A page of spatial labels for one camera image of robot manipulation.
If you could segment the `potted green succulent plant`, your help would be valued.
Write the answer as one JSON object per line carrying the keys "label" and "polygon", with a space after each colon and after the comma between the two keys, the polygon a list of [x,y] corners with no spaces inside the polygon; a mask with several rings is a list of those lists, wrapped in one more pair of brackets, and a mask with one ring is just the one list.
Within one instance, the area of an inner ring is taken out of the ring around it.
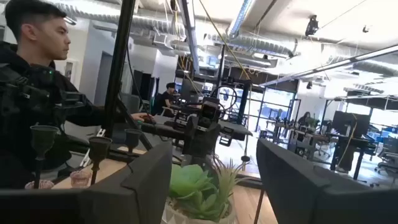
{"label": "potted green succulent plant", "polygon": [[233,189],[245,165],[224,164],[216,155],[208,169],[174,164],[160,224],[238,224]]}

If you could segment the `person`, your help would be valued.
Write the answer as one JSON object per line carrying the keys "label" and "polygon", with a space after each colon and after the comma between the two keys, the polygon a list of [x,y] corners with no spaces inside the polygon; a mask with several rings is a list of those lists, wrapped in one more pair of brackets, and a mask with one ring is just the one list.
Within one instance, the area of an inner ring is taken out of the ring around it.
{"label": "person", "polygon": [[155,98],[153,109],[151,111],[152,116],[163,113],[163,116],[165,117],[174,117],[174,111],[171,108],[174,91],[175,83],[166,84],[166,90],[162,94],[158,94]]}
{"label": "person", "polygon": [[41,0],[9,0],[4,13],[16,43],[0,41],[0,189],[23,189],[35,179],[31,126],[59,129],[42,170],[62,170],[73,146],[62,125],[99,126],[105,109],[55,69],[70,46],[63,11]]}
{"label": "person", "polygon": [[304,115],[298,120],[298,124],[300,126],[309,126],[309,122],[311,119],[311,114],[309,111],[305,112]]}

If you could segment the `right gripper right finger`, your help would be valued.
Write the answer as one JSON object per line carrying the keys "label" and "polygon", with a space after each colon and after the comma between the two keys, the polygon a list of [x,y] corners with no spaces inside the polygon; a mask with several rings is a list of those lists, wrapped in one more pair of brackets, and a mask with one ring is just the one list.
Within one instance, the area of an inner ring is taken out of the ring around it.
{"label": "right gripper right finger", "polygon": [[278,224],[314,224],[317,198],[330,181],[310,161],[265,139],[257,141],[256,158]]}

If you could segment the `black computer monitor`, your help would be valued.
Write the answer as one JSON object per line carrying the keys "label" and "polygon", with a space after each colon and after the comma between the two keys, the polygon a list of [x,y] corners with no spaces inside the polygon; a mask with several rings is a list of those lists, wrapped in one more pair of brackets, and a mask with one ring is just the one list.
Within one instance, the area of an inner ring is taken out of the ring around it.
{"label": "black computer monitor", "polygon": [[345,136],[350,135],[354,131],[353,136],[361,138],[362,135],[368,132],[370,119],[370,115],[336,111],[331,127],[337,133]]}

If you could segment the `silver ventilation duct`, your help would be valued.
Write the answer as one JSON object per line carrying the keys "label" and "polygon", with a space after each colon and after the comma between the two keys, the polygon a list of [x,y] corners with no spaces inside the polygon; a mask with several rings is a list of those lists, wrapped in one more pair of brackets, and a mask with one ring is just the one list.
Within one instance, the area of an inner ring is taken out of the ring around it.
{"label": "silver ventilation duct", "polygon": [[[85,19],[92,19],[113,24],[117,24],[119,21],[118,15],[93,14],[81,10],[80,8],[70,4],[70,2],[59,1],[56,2],[55,5],[59,9],[66,12],[68,16],[82,17]],[[134,28],[153,30],[162,34],[176,35],[181,39],[188,37],[188,32],[181,23],[176,23],[173,25],[171,22],[134,15],[132,17],[131,25]],[[295,56],[297,49],[296,39],[290,39],[288,42],[280,42],[276,36],[262,38],[256,37],[252,34],[239,34],[235,38],[229,38],[226,34],[219,35],[215,31],[209,32],[206,30],[205,38],[219,44],[226,43],[230,46],[240,47],[242,49],[248,49],[254,52],[261,52],[263,54],[271,54],[283,58],[291,58]]]}

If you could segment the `long linear ceiling light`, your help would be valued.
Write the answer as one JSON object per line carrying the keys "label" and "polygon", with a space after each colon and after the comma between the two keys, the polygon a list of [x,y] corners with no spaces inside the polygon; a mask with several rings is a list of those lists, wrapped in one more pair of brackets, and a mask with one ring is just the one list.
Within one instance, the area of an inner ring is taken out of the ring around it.
{"label": "long linear ceiling light", "polygon": [[350,65],[356,62],[361,62],[364,60],[368,60],[368,59],[372,59],[372,58],[376,58],[376,57],[380,57],[380,56],[384,56],[387,54],[391,54],[391,53],[395,53],[398,52],[398,44],[397,45],[392,45],[390,47],[386,47],[383,49],[379,49],[379,50],[375,50],[372,52],[368,52],[362,55],[357,55],[357,56],[353,56],[344,60],[341,60],[339,62],[335,62],[335,63],[331,63],[329,65],[325,65],[325,66],[321,66],[318,68],[314,68],[311,70],[307,70],[304,72],[300,72],[300,73],[296,73],[293,75],[289,75],[289,76],[284,76],[282,78],[278,78],[276,80],[272,80],[269,82],[265,82],[265,83],[261,83],[260,86],[269,86],[269,85],[273,85],[273,84],[277,84],[277,83],[281,83],[281,82],[286,82],[289,80],[293,80],[294,78],[301,78],[307,75],[312,75],[318,72],[324,72],[326,70],[331,70],[334,68],[338,68],[338,67],[342,67],[342,66],[346,66],[346,65]]}

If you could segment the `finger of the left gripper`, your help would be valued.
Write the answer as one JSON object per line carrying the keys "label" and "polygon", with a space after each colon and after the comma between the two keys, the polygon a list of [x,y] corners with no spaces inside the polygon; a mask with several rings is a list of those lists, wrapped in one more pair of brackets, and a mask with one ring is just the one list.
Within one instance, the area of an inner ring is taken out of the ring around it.
{"label": "finger of the left gripper", "polygon": [[215,145],[221,130],[220,124],[211,124],[211,126],[201,134],[201,154],[211,155],[215,151]]}
{"label": "finger of the left gripper", "polygon": [[198,126],[198,117],[189,116],[184,131],[183,154],[191,154],[191,146]]}

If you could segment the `pink glass votive holder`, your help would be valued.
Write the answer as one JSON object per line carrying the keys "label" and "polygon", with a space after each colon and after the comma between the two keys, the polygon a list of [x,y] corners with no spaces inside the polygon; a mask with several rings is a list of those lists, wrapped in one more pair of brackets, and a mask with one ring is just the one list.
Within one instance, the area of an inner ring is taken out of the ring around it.
{"label": "pink glass votive holder", "polygon": [[88,186],[91,173],[83,170],[74,171],[70,174],[71,186],[73,188],[85,188]]}
{"label": "pink glass votive holder", "polygon": [[35,187],[35,182],[28,182],[25,185],[25,189],[52,189],[54,187],[54,183],[50,180],[39,180],[38,186]]}

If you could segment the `black standing desk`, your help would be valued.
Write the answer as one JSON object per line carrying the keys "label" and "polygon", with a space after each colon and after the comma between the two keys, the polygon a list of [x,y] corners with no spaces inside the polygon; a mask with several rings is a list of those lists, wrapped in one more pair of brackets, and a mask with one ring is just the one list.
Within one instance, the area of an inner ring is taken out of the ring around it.
{"label": "black standing desk", "polygon": [[330,170],[335,171],[336,165],[340,161],[340,156],[338,154],[340,153],[339,147],[342,144],[346,144],[346,146],[348,147],[350,146],[356,147],[356,152],[359,152],[359,156],[354,170],[353,179],[361,182],[362,180],[358,180],[358,175],[363,160],[363,156],[365,154],[370,156],[375,156],[376,145],[373,143],[373,141],[370,141],[369,139],[366,138],[350,138],[347,136],[342,136],[340,134],[330,134],[330,138],[331,140],[334,139],[336,142],[335,151],[331,156],[332,160],[330,163]]}

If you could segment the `grey office chair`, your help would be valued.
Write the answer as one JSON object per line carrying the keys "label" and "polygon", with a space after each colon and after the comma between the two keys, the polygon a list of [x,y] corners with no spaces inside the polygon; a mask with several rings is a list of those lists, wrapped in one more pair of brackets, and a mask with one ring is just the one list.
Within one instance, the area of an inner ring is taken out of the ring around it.
{"label": "grey office chair", "polygon": [[121,101],[130,114],[138,113],[140,108],[140,98],[137,95],[121,93]]}

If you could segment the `black office chair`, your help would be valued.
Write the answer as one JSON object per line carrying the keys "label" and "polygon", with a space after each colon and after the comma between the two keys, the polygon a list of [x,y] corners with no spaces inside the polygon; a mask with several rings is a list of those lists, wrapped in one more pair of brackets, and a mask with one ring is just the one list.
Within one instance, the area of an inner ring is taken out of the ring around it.
{"label": "black office chair", "polygon": [[378,174],[382,171],[398,174],[398,139],[384,138],[382,151],[378,157],[382,159],[374,169]]}

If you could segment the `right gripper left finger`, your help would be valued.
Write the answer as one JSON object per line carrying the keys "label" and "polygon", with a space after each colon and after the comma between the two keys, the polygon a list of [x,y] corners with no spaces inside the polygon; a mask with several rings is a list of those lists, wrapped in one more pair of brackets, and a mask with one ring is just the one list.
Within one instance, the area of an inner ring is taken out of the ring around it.
{"label": "right gripper left finger", "polygon": [[84,224],[160,224],[169,193],[172,145],[145,154],[81,193]]}

